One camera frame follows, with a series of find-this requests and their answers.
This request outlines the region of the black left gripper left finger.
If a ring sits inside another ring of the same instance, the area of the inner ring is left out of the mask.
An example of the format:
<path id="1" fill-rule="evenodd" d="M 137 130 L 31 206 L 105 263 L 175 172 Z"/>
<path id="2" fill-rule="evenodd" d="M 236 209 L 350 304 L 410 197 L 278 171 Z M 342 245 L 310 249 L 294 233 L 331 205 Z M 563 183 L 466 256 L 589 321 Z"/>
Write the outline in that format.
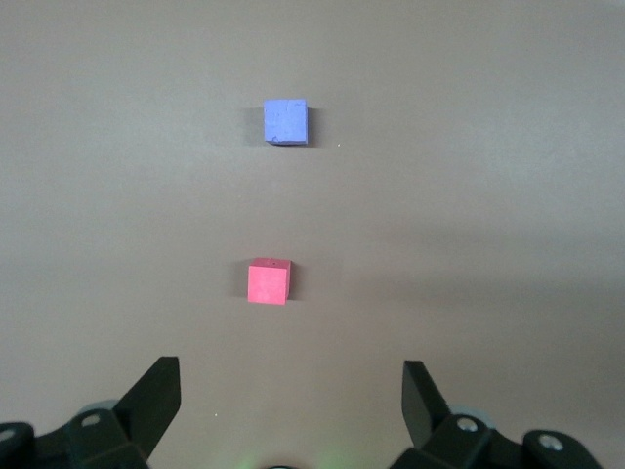
<path id="1" fill-rule="evenodd" d="M 180 361 L 161 357 L 111 409 L 95 408 L 37 437 L 1 424 L 3 468 L 147 468 L 182 401 Z"/>

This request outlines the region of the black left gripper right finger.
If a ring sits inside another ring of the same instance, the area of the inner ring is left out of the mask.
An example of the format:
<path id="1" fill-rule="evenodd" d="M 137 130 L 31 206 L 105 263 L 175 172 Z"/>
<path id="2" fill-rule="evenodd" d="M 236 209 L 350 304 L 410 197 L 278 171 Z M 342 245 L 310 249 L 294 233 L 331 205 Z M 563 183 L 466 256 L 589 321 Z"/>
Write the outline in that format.
<path id="1" fill-rule="evenodd" d="M 454 413 L 422 362 L 402 370 L 401 411 L 413 447 L 395 468 L 591 469 L 600 463 L 584 445 L 554 430 L 532 430 L 520 443 L 479 418 Z"/>

